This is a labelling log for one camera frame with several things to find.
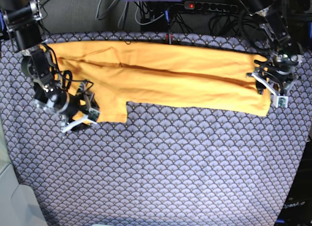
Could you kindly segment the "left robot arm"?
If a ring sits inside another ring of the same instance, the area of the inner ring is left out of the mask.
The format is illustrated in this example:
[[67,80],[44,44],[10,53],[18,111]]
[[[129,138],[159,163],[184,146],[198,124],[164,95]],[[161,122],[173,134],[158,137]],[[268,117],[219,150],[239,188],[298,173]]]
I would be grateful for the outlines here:
[[303,59],[302,46],[289,34],[275,0],[238,1],[244,7],[245,13],[258,19],[259,28],[264,30],[268,38],[267,49],[252,44],[254,49],[266,54],[267,59],[255,60],[254,71],[246,76],[255,79],[258,94],[268,90],[273,96],[273,105],[276,108],[287,108],[288,93],[299,79],[295,69]]

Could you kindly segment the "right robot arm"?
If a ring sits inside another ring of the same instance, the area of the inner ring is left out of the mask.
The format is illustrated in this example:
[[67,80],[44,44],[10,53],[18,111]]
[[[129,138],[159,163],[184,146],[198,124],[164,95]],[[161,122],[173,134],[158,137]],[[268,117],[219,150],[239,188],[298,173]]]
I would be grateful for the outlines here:
[[[61,71],[54,50],[42,38],[42,14],[38,0],[0,0],[0,19],[13,46],[23,55],[22,72],[34,84],[34,103],[62,118],[61,131],[80,131],[96,124],[99,106],[91,92],[93,82],[73,79]],[[72,83],[78,83],[70,94]]]

